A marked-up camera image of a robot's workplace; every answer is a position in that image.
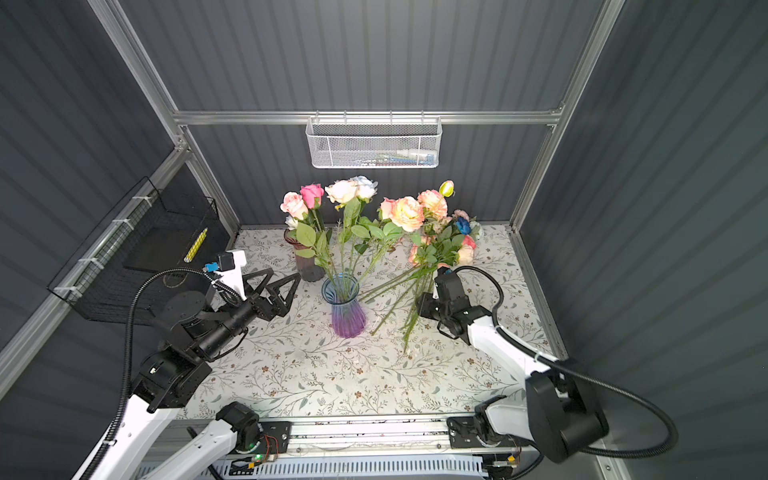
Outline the red glass vase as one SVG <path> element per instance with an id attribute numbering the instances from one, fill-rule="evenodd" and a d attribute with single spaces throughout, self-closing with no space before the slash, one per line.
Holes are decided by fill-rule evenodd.
<path id="1" fill-rule="evenodd" d="M 298 241 L 294 230 L 286 229 L 284 231 L 284 240 L 294 250 L 296 269 L 302 280 L 313 283 L 322 280 L 326 276 L 323 268 L 315 264 L 314 257 L 309 258 L 300 255 L 300 252 L 307 250 L 307 247 Z"/>

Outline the peach spray rose branch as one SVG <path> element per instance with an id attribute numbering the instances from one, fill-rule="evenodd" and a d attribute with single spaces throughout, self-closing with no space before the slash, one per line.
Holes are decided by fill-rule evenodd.
<path id="1" fill-rule="evenodd" d="M 409 262 L 414 267 L 405 281 L 409 286 L 408 293 L 413 296 L 413 304 L 401 327 L 404 349 L 408 348 L 418 323 L 416 301 L 422 293 L 432 291 L 437 270 L 452 266 L 457 260 L 459 247 L 454 244 L 455 219 L 449 214 L 447 203 L 453 193 L 454 183 L 446 180 L 437 190 L 425 190 L 416 198 L 408 196 L 395 202 L 392 221 L 411 238 Z"/>

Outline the blue purple glass vase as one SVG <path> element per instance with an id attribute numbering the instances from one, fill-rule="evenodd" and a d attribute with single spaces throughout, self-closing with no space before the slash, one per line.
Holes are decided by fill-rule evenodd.
<path id="1" fill-rule="evenodd" d="M 367 317 L 358 300 L 360 285 L 350 273 L 339 273 L 324 281 L 323 300 L 331 308 L 331 327 L 341 338 L 355 338 L 363 333 Z"/>

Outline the pink cream spray rose stem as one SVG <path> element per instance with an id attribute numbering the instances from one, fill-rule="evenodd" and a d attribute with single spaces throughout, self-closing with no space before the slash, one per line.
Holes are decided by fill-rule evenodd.
<path id="1" fill-rule="evenodd" d="M 297 227 L 301 225 L 303 214 L 306 212 L 305 204 L 300 196 L 300 191 L 287 192 L 280 205 L 280 209 L 287 215 L 287 229 L 294 230 L 297 238 Z M 304 255 L 305 252 L 308 252 L 308 249 L 304 252 L 300 252 L 300 255 L 306 257 Z"/>

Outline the hot pink rose stem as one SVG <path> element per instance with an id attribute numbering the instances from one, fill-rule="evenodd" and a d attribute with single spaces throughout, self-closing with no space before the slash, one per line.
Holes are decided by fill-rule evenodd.
<path id="1" fill-rule="evenodd" d="M 297 227 L 297 238 L 308 249 L 304 255 L 314 263 L 308 278 L 310 282 L 319 281 L 336 272 L 330 251 L 331 229 L 325 225 L 320 211 L 324 193 L 319 184 L 304 186 L 300 190 L 306 212 L 301 225 Z"/>

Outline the light pink rose stem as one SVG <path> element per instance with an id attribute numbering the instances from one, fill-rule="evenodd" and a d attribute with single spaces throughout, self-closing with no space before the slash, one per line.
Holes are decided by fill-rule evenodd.
<path id="1" fill-rule="evenodd" d="M 360 282 L 372 273 L 376 264 L 399 239 L 401 231 L 392 221 L 394 206 L 394 200 L 385 198 L 377 210 L 378 217 L 375 220 L 361 216 L 352 227 L 353 248 L 357 253 L 357 258 L 352 264 L 352 272 L 359 273 Z"/>

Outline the white rose stem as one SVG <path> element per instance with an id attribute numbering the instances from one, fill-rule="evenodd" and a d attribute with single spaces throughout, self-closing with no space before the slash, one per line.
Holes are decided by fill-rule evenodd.
<path id="1" fill-rule="evenodd" d="M 377 193 L 378 183 L 365 176 L 351 178 L 355 186 L 355 196 L 362 202 L 370 202 Z"/>

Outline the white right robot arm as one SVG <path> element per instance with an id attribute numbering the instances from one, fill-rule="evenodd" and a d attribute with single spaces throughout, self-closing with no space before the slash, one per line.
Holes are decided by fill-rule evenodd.
<path id="1" fill-rule="evenodd" d="M 422 294 L 417 306 L 419 315 L 435 321 L 443 336 L 484 353 L 524 383 L 524 404 L 499 394 L 477 405 L 471 417 L 450 418 L 454 447 L 521 441 L 561 463 L 609 433 L 591 384 L 562 372 L 566 362 L 535 350 L 502 327 L 495 317 L 497 307 L 473 306 L 458 269 L 439 268 L 434 291 Z"/>

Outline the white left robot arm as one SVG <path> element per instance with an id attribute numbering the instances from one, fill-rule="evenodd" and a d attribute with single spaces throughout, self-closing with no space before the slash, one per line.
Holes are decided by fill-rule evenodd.
<path id="1" fill-rule="evenodd" d="M 279 279 L 272 269 L 242 273 L 193 270 L 224 300 L 213 308 L 207 294 L 182 291 L 155 318 L 164 340 L 162 348 L 132 367 L 135 316 L 142 295 L 159 272 L 137 290 L 125 323 L 124 363 L 116 413 L 106 431 L 75 473 L 77 479 L 128 479 L 138 469 L 155 440 L 186 407 L 212 372 L 214 362 L 236 351 L 256 320 L 270 322 L 286 316 L 301 282 L 294 273 Z M 251 286 L 255 276 L 260 282 Z"/>

